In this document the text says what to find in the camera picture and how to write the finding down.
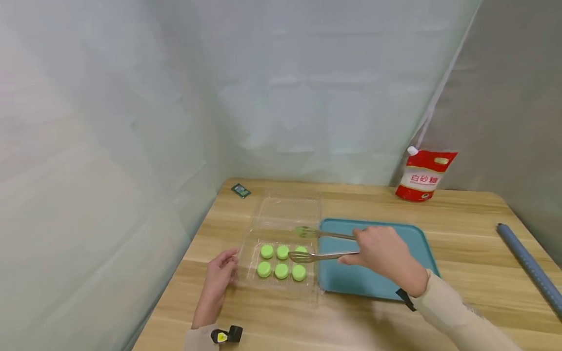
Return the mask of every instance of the black device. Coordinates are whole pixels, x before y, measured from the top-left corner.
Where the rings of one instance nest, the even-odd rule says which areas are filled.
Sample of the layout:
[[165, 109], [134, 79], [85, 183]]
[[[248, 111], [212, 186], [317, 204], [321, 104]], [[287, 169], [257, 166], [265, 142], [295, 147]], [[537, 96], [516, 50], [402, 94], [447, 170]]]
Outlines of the black device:
[[242, 184], [240, 184], [240, 183], [238, 183], [238, 184], [236, 184], [235, 186], [233, 186], [233, 187], [232, 187], [232, 191], [235, 192], [235, 193], [237, 193], [238, 196], [240, 196], [240, 197], [243, 198], [243, 199], [245, 199], [248, 195], [251, 194], [251, 192], [250, 192], [248, 189], [244, 188], [244, 187], [242, 186]]
[[243, 330], [244, 328], [237, 325], [231, 325], [228, 332], [221, 329], [215, 329], [211, 332], [211, 339], [215, 344], [239, 343], [242, 338]]

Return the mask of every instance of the clear plastic clamshell box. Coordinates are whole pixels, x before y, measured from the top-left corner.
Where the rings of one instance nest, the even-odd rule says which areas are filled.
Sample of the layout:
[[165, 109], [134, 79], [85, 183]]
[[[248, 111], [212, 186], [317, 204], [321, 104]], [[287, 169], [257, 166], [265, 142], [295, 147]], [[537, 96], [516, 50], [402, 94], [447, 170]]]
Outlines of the clear plastic clamshell box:
[[[269, 189], [263, 192], [256, 206], [251, 227], [242, 244], [239, 258], [239, 284], [256, 288], [284, 290], [292, 298], [316, 302], [318, 299], [317, 263], [301, 264], [306, 269], [306, 278], [295, 281], [291, 275], [296, 263], [290, 258], [281, 260], [277, 257], [277, 247], [286, 245], [289, 251], [303, 246], [308, 252], [318, 251], [316, 238], [302, 238], [295, 231], [296, 227], [308, 226], [318, 229], [321, 218], [321, 195], [318, 192], [302, 192]], [[264, 259], [260, 255], [263, 245], [272, 245], [274, 255]], [[257, 265], [261, 262], [271, 264], [271, 275], [262, 278], [257, 274]], [[289, 267], [289, 276], [277, 279], [273, 271], [278, 264]]]

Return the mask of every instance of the blue rolling pin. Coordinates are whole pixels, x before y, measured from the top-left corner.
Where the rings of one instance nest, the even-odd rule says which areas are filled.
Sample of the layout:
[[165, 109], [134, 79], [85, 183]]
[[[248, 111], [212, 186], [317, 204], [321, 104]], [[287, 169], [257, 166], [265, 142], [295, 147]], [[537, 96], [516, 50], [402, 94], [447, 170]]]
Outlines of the blue rolling pin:
[[507, 225], [499, 223], [497, 231], [537, 285], [541, 294], [550, 303], [558, 318], [562, 319], [562, 295], [560, 295], [558, 289]]

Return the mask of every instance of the wood grain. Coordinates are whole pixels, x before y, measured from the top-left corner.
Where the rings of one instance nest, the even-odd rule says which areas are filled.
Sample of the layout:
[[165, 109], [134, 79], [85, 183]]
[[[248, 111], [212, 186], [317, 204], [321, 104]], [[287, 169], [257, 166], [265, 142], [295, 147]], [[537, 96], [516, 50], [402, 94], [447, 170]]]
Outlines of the wood grain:
[[[230, 188], [251, 192], [240, 199]], [[205, 277], [206, 263], [240, 245], [260, 194], [268, 188], [322, 192], [322, 217], [402, 222], [426, 234], [443, 278], [465, 301], [501, 327], [527, 351], [560, 350], [562, 324], [498, 236], [498, 222], [511, 227], [554, 284], [560, 268], [495, 194], [438, 190], [426, 203], [408, 203], [393, 189], [269, 180], [226, 181], [186, 252], [135, 351], [183, 350], [185, 332]], [[316, 306], [282, 291], [228, 291], [219, 324], [244, 327], [239, 346], [222, 350], [456, 350], [443, 335], [403, 304], [326, 293]]]

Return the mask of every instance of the metal tongs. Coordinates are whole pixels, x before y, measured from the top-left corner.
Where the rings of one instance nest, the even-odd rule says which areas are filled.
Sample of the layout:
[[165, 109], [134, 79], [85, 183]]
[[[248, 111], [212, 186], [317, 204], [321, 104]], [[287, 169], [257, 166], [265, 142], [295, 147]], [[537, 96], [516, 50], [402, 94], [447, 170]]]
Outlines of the metal tongs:
[[[295, 230], [301, 238], [313, 239], [313, 238], [321, 238], [322, 236], [329, 236], [331, 238], [355, 240], [355, 237], [351, 235], [330, 233], [327, 231], [320, 231], [318, 229], [314, 229], [311, 227], [297, 227]], [[294, 263], [311, 263], [316, 261], [322, 261], [325, 259], [336, 259], [346, 255], [356, 255], [358, 253], [359, 251], [316, 254], [316, 253], [309, 253], [309, 252], [291, 251], [289, 252], [289, 258]]]

